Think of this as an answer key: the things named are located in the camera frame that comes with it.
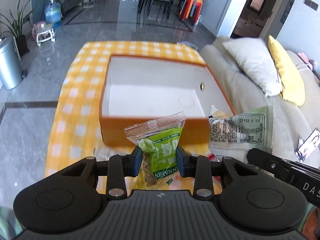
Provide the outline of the white cushion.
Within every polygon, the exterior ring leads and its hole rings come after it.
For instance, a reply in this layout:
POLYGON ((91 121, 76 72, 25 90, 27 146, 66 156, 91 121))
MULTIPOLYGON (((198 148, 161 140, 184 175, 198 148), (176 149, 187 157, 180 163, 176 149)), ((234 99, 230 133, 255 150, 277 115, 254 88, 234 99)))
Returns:
POLYGON ((262 39, 242 37, 224 41, 222 45, 266 97, 282 92, 280 76, 262 39))

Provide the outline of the potted green plant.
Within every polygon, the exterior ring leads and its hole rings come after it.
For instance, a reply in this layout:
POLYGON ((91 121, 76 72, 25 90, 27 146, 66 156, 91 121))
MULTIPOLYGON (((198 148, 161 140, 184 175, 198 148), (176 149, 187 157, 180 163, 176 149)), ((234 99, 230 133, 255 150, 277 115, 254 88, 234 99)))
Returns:
POLYGON ((10 9, 10 18, 1 14, 1 17, 4 18, 4 20, 1 20, 1 24, 5 25, 8 28, 7 33, 11 33, 15 38, 20 57, 29 52, 27 39, 23 33, 23 25, 25 24, 25 18, 28 19, 30 14, 33 12, 32 10, 28 13, 24 12, 30 2, 31 0, 28 0, 25 5, 21 6, 21 0, 18 0, 16 15, 14 15, 10 9))

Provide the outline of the yellow cushion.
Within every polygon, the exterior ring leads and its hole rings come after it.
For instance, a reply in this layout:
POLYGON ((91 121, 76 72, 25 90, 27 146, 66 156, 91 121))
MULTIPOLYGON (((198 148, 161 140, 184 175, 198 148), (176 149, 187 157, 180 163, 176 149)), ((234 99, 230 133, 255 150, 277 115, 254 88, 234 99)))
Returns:
POLYGON ((284 47, 271 35, 268 36, 268 48, 281 79, 281 97, 302 106, 305 102, 303 79, 284 47))

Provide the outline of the beige sofa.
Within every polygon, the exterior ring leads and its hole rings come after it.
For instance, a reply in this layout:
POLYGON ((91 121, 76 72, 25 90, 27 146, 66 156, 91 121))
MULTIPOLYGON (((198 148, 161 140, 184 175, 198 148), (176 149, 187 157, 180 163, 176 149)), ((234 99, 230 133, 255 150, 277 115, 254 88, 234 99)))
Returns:
POLYGON ((295 151, 299 139, 306 139, 314 129, 319 128, 319 80, 293 52, 288 51, 304 81, 305 103, 298 107, 279 95, 266 97, 223 47, 223 42, 227 40, 223 36, 216 38, 213 44, 206 45, 201 50, 200 55, 217 77, 236 113, 250 112, 267 105, 274 106, 272 153, 297 161, 295 151))

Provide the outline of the orange cardboard box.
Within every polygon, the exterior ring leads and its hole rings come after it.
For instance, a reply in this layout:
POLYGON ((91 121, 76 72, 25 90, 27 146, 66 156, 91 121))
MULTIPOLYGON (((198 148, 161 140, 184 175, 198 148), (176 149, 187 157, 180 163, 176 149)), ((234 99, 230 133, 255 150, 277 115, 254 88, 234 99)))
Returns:
POLYGON ((205 64, 112 55, 100 100, 102 139, 107 146, 132 146, 125 128, 183 112, 180 143, 205 144, 212 106, 235 115, 216 75, 205 64))

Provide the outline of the yellow white checkered tablecloth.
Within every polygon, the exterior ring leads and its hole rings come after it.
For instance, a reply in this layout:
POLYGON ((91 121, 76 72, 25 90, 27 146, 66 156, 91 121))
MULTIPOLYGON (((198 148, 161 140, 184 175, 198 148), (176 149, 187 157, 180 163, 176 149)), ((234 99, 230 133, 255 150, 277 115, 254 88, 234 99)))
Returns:
MULTIPOLYGON (((189 46, 148 41, 88 42, 73 60, 63 82, 49 138, 46 175, 95 155, 107 159, 117 153, 130 153, 132 146, 104 144, 99 121, 100 100, 112 55, 152 57, 189 63, 205 61, 189 46)), ((181 144, 191 153, 207 155, 205 144, 181 144)))

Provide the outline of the blue water jug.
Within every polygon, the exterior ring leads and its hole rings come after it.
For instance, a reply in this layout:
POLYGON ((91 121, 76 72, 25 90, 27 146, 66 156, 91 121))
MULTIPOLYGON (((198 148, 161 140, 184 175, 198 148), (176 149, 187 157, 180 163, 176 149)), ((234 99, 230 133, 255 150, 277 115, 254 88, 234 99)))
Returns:
POLYGON ((61 12, 61 4, 56 0, 50 0, 48 6, 46 6, 45 10, 45 21, 47 24, 52 24, 54 28, 61 26, 62 22, 62 12, 61 12))

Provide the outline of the silver trash bin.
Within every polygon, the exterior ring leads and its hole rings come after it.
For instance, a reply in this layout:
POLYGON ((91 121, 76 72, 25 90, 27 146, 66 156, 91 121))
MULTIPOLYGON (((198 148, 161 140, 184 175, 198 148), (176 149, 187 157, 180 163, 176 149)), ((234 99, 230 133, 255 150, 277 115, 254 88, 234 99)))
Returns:
POLYGON ((11 90, 23 80, 23 68, 14 37, 1 39, 0 52, 1 83, 11 90))

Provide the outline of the orange plastic stools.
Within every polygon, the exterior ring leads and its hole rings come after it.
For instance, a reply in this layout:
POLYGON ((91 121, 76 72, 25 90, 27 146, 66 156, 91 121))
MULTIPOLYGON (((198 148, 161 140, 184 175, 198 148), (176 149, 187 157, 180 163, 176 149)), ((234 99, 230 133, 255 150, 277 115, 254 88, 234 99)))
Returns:
POLYGON ((185 0, 179 13, 180 21, 191 18, 191 24, 198 25, 202 6, 203 0, 185 0))

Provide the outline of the green raisin snack packet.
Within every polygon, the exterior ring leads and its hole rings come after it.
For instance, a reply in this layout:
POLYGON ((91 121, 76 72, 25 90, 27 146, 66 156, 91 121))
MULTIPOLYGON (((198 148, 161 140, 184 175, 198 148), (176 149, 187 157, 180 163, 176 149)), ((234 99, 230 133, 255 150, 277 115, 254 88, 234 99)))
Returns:
POLYGON ((178 112, 124 129, 127 139, 143 152, 138 185, 147 190, 162 190, 173 182, 178 172, 176 148, 184 124, 185 114, 178 112))

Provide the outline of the white small stool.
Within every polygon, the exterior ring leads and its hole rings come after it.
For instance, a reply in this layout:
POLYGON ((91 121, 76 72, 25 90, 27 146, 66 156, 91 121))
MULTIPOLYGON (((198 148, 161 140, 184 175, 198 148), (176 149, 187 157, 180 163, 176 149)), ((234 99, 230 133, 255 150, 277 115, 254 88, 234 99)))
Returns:
POLYGON ((43 42, 51 41, 55 42, 55 30, 52 23, 42 24, 36 31, 36 44, 38 47, 41 46, 43 42))

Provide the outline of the pale green snack bag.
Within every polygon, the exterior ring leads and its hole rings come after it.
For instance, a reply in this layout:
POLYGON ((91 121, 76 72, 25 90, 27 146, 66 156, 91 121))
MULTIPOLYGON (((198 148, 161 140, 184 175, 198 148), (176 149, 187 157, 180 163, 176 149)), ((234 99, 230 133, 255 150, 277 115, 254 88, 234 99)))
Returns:
POLYGON ((211 106, 209 148, 220 150, 250 150, 272 152, 274 107, 264 106, 251 112, 230 116, 211 106))

